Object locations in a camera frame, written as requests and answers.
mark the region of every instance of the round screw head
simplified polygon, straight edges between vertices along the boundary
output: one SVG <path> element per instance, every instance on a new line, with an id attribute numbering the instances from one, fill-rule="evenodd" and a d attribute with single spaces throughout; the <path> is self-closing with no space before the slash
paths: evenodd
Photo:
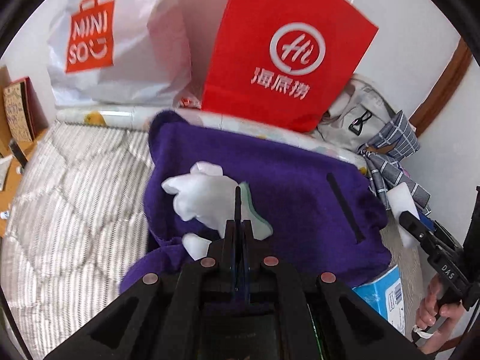
<path id="1" fill-rule="evenodd" d="M 158 281 L 158 276 L 156 274 L 146 274 L 142 280 L 147 285 L 155 284 Z"/>
<path id="2" fill-rule="evenodd" d="M 263 259 L 263 263 L 266 266 L 277 266 L 278 265 L 278 258 L 274 256 L 268 256 Z"/>
<path id="3" fill-rule="evenodd" d="M 202 259 L 202 261 L 200 261 L 200 264 L 203 268 L 210 268 L 214 266 L 216 263 L 217 262 L 215 261 L 215 259 L 211 257 L 205 257 L 204 259 Z"/>
<path id="4" fill-rule="evenodd" d="M 321 275 L 320 275 L 320 279 L 324 282 L 324 283 L 334 283 L 335 280 L 337 280 L 337 277 L 331 273 L 331 272 L 323 272 Z"/>

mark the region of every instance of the plaid cloth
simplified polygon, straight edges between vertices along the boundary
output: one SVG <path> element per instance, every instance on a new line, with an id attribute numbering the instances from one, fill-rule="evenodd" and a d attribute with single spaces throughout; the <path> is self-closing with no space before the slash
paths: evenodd
<path id="1" fill-rule="evenodd" d="M 370 189 L 387 210 L 390 209 L 387 191 L 400 183 L 406 183 L 417 207 L 425 215 L 430 214 L 430 194 L 408 177 L 400 166 L 403 158 L 414 154 L 419 148 L 420 144 L 407 117 L 400 111 L 377 135 L 358 149 L 358 154 L 363 155 L 367 163 Z"/>

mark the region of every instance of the haidilao bag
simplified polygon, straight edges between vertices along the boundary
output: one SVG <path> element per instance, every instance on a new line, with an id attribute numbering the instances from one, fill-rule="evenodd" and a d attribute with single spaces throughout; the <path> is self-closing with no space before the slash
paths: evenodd
<path id="1" fill-rule="evenodd" d="M 202 109 L 312 131 L 376 32 L 346 0 L 229 0 Z"/>
<path id="2" fill-rule="evenodd" d="M 190 82 L 176 0 L 68 0 L 54 17 L 48 71 L 60 107 L 169 106 Z"/>

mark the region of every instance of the red paper bag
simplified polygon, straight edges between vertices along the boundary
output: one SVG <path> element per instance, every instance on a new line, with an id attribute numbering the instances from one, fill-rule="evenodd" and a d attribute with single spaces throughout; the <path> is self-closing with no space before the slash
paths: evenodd
<path id="1" fill-rule="evenodd" d="M 312 131 L 377 30 L 346 0 L 229 0 L 202 109 Z"/>
<path id="2" fill-rule="evenodd" d="M 79 11 L 71 15 L 66 73 L 113 65 L 114 4 L 115 0 L 80 2 Z"/>

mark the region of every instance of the human hand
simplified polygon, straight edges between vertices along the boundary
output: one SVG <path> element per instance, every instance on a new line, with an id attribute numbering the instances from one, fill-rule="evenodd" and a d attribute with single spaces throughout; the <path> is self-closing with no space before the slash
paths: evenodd
<path id="1" fill-rule="evenodd" d="M 438 314 L 437 295 L 443 289 L 440 277 L 435 275 L 430 281 L 427 289 L 426 297 L 421 301 L 417 310 L 416 324 L 422 330 L 428 326 L 435 324 L 435 316 Z M 439 327 L 439 329 L 429 338 L 420 350 L 425 353 L 434 353 L 438 351 L 445 342 L 450 338 L 453 329 L 464 314 L 465 309 L 461 302 L 459 304 L 444 304 L 440 307 L 440 315 L 446 317 L 447 320 Z"/>

